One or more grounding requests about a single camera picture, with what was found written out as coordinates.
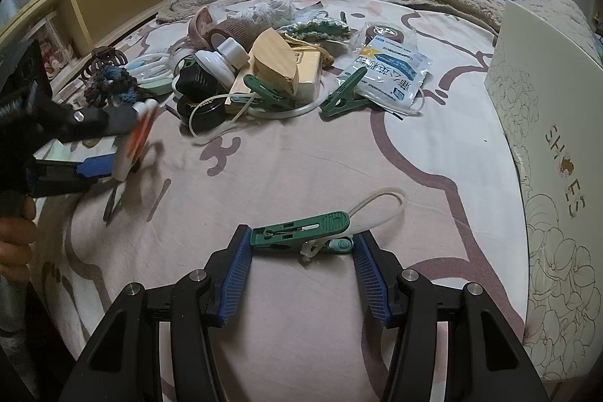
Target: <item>wooden block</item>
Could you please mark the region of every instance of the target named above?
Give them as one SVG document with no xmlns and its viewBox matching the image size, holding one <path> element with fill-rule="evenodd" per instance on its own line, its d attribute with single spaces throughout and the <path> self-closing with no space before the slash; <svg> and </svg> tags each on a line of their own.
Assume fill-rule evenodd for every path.
<svg viewBox="0 0 603 402">
<path fill-rule="evenodd" d="M 240 68 L 239 73 L 234 79 L 234 84 L 230 88 L 230 94 L 242 93 L 249 94 L 251 90 L 245 85 L 243 82 L 243 77 L 247 74 L 257 75 L 255 70 L 255 59 L 253 57 L 253 52 L 249 52 L 249 62 Z M 224 103 L 224 109 L 226 113 L 229 114 L 237 114 L 243 105 L 239 105 L 238 103 L 234 103 L 230 100 L 230 97 L 226 98 L 226 102 Z"/>
<path fill-rule="evenodd" d="M 299 83 L 295 101 L 300 105 L 307 105 L 318 97 L 320 90 L 320 57 L 318 50 L 296 50 L 297 72 Z"/>
<path fill-rule="evenodd" d="M 295 94 L 294 99 L 300 105 L 307 105 L 318 97 L 318 92 L 320 90 L 320 52 L 317 50 L 296 49 L 293 49 L 293 52 L 295 54 L 295 62 L 297 64 L 299 76 L 297 93 Z M 234 79 L 230 94 L 249 94 L 251 92 L 243 82 L 243 77 L 245 77 L 246 74 L 255 75 L 259 79 L 266 81 L 262 73 L 257 71 L 253 50 L 249 52 L 249 63 L 241 67 L 239 74 L 236 76 L 236 79 Z M 243 105 L 239 103 L 232 102 L 230 98 L 227 98 L 224 104 L 226 113 L 229 114 L 237 114 L 242 106 Z"/>
<path fill-rule="evenodd" d="M 261 78 L 294 96 L 299 74 L 295 54 L 287 42 L 273 28 L 268 28 L 257 37 L 251 49 Z"/>
</svg>

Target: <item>metal screw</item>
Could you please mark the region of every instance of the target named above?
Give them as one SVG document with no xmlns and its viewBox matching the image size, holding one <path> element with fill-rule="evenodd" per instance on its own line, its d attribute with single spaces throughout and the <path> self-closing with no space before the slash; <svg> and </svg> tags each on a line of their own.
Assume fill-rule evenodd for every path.
<svg viewBox="0 0 603 402">
<path fill-rule="evenodd" d="M 207 273 L 204 269 L 195 269 L 189 274 L 189 278 L 192 281 L 203 281 L 207 277 Z"/>
<path fill-rule="evenodd" d="M 402 271 L 402 278 L 406 281 L 417 281 L 418 273 L 414 269 L 405 269 Z"/>
<path fill-rule="evenodd" d="M 128 286 L 125 287 L 125 293 L 126 293 L 126 295 L 135 295 L 140 290 L 141 290 L 141 284 L 140 283 L 130 283 Z"/>
<path fill-rule="evenodd" d="M 477 297 L 478 295 L 481 295 L 484 292 L 484 289 L 482 288 L 482 286 L 480 284 L 469 283 L 467 285 L 467 291 Z"/>
</svg>

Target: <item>black handle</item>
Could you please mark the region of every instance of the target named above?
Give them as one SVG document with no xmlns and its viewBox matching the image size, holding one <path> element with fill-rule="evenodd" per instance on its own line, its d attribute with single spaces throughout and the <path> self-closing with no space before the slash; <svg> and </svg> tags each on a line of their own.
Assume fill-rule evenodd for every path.
<svg viewBox="0 0 603 402">
<path fill-rule="evenodd" d="M 468 283 L 461 301 L 463 315 L 449 327 L 445 400 L 548 401 L 534 365 L 486 291 Z"/>
<path fill-rule="evenodd" d="M 178 402 L 225 402 L 209 333 L 201 323 L 199 297 L 210 284 L 207 272 L 197 269 L 172 289 L 172 364 Z"/>
<path fill-rule="evenodd" d="M 146 312 L 147 292 L 127 285 L 80 354 L 59 402 L 160 402 L 159 324 Z"/>
<path fill-rule="evenodd" d="M 396 346 L 382 402 L 429 400 L 435 367 L 438 309 L 431 281 L 414 269 L 398 275 L 400 290 L 408 296 L 408 314 L 398 329 Z"/>
</svg>

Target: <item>white bottle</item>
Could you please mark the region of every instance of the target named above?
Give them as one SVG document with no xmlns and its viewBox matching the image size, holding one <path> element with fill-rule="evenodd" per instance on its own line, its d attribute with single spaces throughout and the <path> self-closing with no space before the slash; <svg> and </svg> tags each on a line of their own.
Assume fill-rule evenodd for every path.
<svg viewBox="0 0 603 402">
<path fill-rule="evenodd" d="M 228 91 L 234 84 L 236 73 L 249 61 L 249 55 L 234 38 L 227 38 L 216 48 L 215 52 L 199 50 L 193 57 Z"/>
</svg>

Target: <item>floral pattern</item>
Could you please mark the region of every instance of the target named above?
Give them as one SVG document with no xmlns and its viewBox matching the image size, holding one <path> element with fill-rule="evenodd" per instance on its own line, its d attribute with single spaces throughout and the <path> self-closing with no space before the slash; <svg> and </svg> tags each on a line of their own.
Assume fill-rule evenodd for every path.
<svg viewBox="0 0 603 402">
<path fill-rule="evenodd" d="M 504 53 L 502 40 L 498 49 Z M 507 64 L 503 55 L 485 86 L 511 147 L 525 205 L 530 286 L 523 345 L 543 380 L 570 379 L 590 368 L 583 362 L 601 308 L 595 270 L 589 250 L 559 229 L 553 200 L 534 194 L 531 186 L 525 143 L 539 114 L 530 74 Z"/>
<path fill-rule="evenodd" d="M 546 381 L 577 375 L 595 335 L 601 293 L 587 248 L 565 238 L 553 200 L 526 203 L 530 292 L 523 344 Z"/>
</svg>

